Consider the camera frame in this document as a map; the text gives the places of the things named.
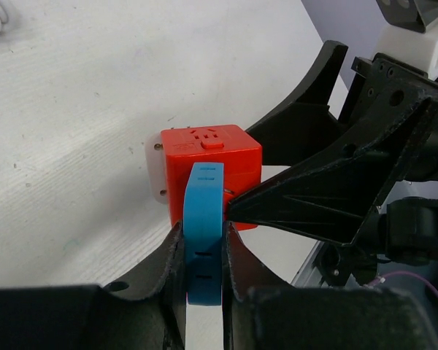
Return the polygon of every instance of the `gray wall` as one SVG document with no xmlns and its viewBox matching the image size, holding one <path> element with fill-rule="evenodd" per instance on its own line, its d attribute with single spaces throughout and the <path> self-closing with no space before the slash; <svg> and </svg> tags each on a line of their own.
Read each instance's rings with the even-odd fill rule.
<svg viewBox="0 0 438 350">
<path fill-rule="evenodd" d="M 344 83 L 352 82 L 353 58 L 369 58 L 386 24 L 376 0 L 301 0 L 323 40 L 337 40 L 349 47 L 341 70 Z"/>
</svg>

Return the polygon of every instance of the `white table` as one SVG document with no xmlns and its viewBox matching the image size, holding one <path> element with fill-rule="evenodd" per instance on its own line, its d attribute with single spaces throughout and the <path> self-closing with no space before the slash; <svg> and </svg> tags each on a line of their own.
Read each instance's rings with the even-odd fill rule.
<svg viewBox="0 0 438 350">
<path fill-rule="evenodd" d="M 321 40 L 299 0 L 15 0 L 0 36 L 0 286 L 117 278 L 169 231 L 150 196 L 156 131 L 243 128 L 293 90 Z M 346 89 L 331 100 L 339 112 Z M 277 170 L 265 169 L 270 174 Z M 290 281 L 314 241 L 242 234 Z M 189 349 L 221 349 L 220 308 L 188 308 Z"/>
</svg>

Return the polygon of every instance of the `pink wire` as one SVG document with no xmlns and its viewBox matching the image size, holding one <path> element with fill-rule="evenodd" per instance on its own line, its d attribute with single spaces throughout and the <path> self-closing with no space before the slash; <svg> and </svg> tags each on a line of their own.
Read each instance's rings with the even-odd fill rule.
<svg viewBox="0 0 438 350">
<path fill-rule="evenodd" d="M 422 276 L 420 276 L 416 273 L 409 272 L 409 271 L 394 271 L 394 272 L 386 273 L 384 275 L 378 276 L 376 279 L 374 279 L 373 281 L 368 283 L 367 286 L 374 287 L 377 284 L 382 283 L 383 279 L 386 279 L 386 278 L 392 277 L 392 276 L 410 276 L 410 277 L 413 277 L 415 279 L 418 279 L 419 281 L 422 281 L 433 292 L 433 294 L 435 294 L 436 297 L 438 298 L 438 289 L 435 288 L 434 285 L 430 283 L 430 281 L 426 280 L 425 278 L 423 278 Z"/>
</svg>

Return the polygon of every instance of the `red power adapter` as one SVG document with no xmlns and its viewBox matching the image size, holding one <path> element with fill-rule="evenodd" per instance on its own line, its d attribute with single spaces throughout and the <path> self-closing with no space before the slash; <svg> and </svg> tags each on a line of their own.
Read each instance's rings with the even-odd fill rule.
<svg viewBox="0 0 438 350">
<path fill-rule="evenodd" d="M 183 217 L 185 188 L 194 163 L 224 164 L 224 210 L 232 198 L 261 182 L 261 145 L 237 125 L 164 130 L 161 138 L 172 225 Z M 237 223 L 239 230 L 255 227 Z"/>
</svg>

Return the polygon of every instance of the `purple cable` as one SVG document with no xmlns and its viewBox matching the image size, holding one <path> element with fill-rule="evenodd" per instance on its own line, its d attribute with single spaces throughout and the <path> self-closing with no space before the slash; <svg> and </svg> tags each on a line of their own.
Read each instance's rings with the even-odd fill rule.
<svg viewBox="0 0 438 350">
<path fill-rule="evenodd" d="M 416 273 L 413 273 L 413 272 L 409 272 L 409 271 L 388 272 L 384 275 L 378 276 L 376 279 L 374 279 L 373 281 L 368 283 L 367 286 L 374 287 L 377 284 L 382 283 L 382 279 L 386 279 L 386 278 L 392 277 L 392 276 L 410 276 L 410 277 L 413 277 L 415 279 L 418 279 L 419 281 L 422 281 L 433 292 L 433 294 L 435 294 L 435 296 L 438 298 L 438 289 L 436 289 L 433 284 L 431 284 L 429 281 L 424 279 L 422 276 L 420 276 Z"/>
</svg>

